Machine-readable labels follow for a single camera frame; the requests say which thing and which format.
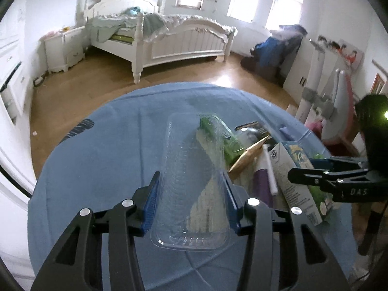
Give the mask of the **white milk carton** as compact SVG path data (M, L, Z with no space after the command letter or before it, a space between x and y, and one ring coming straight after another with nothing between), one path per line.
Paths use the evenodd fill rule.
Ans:
M282 142L270 151L274 176L290 208L298 207L313 225L319 225L331 211L332 195L320 189L320 178L309 175L314 168L297 143Z

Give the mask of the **white nightstand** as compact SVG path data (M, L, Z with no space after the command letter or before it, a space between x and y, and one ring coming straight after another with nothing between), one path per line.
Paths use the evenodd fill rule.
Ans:
M83 37L85 27L59 31L45 37L44 46L48 72L67 72L85 58Z

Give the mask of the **white wooden bed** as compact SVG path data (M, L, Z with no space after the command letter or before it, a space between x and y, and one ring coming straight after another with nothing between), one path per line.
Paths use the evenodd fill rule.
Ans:
M95 0L83 10L92 46L144 68L192 58L228 58L237 29L197 15L162 15L156 0Z

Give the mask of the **black battery blister card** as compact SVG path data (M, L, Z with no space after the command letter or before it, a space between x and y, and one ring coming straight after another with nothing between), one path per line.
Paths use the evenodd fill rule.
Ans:
M235 135L241 144L248 148L270 134L260 122L253 121L237 126L235 128Z

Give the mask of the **blue round table cloth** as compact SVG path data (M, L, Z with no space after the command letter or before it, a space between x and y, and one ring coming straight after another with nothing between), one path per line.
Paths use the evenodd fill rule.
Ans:
M288 112L255 95L214 85L172 83L139 89L97 109L48 157L28 204L28 245L35 278L55 243L83 208L113 208L150 184L162 169L168 119L175 113L218 116L226 125L259 121L275 144L299 144L328 156L322 142ZM344 275L355 259L350 205L314 225ZM144 290L238 290L247 237L229 226L227 244L212 251L160 248L151 229L135 239ZM103 240L103 289L111 290L108 240Z

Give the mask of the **pink grey desk chair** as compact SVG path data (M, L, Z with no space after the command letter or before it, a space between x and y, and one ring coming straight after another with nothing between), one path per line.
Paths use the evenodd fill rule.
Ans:
M295 117L322 141L332 155L358 156L359 152L353 145L358 123L350 79L352 62L340 52L347 46L327 40L322 35L316 41L310 40L310 44L314 47L312 62ZM320 93L318 87L327 52L335 54L339 64L334 66Z

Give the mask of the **purple tube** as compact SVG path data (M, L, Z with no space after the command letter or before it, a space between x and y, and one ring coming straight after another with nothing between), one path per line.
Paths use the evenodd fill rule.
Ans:
M268 207L273 207L273 197L270 191L270 178L266 164L257 160L252 180L252 195Z

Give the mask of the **brown paper piece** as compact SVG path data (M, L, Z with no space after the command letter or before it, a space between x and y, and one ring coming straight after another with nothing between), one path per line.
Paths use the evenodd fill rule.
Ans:
M229 175L239 175L257 156L262 153L264 144L270 138L270 135L266 135L264 138L247 148L229 169Z

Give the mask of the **green gum box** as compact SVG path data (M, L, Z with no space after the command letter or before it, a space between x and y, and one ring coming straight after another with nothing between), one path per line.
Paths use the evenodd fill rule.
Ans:
M245 152L245 147L241 144L232 130L218 116L202 116L199 121L199 128L202 129L211 140L222 143L227 166L232 166Z

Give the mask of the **white wardrobe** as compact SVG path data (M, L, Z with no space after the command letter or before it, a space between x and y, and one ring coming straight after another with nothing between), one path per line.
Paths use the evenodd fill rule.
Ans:
M25 68L27 0L14 0L1 19L1 172L4 193L23 210L36 178L30 144L32 83Z

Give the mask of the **blue clothes pile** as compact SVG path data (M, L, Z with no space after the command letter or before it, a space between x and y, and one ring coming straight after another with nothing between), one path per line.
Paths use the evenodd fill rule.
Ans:
M307 30L300 24L279 25L278 29L270 30L271 36L266 41L256 44L250 49L250 56L241 59L243 69L267 81L283 87L290 68L283 71L284 64L291 65L295 60Z

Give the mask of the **clear plastic clamshell tray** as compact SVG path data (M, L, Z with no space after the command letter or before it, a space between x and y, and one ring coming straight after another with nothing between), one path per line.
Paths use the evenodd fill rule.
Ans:
M224 140L212 114L168 119L151 239L160 248L212 251L227 244Z

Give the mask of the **white low cabinet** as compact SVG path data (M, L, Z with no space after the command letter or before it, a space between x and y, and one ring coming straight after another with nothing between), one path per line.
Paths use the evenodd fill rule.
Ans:
M309 38L304 38L283 85L283 89L297 105L302 97L303 85L307 83L313 54L314 46L309 42Z

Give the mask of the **cartoon picture board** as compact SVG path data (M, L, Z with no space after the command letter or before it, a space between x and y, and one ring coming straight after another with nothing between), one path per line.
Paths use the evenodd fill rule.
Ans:
M363 57L364 52L345 40L339 40L334 46L336 54L341 58L345 67L350 72L357 71Z

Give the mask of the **white plastic stick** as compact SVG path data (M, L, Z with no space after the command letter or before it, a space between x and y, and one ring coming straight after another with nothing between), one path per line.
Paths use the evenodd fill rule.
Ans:
M268 145L264 144L263 147L263 163L264 167L267 169L269 188L272 196L276 196L278 194L277 182L274 175L274 170L272 167L272 162L270 159L270 153L268 151Z

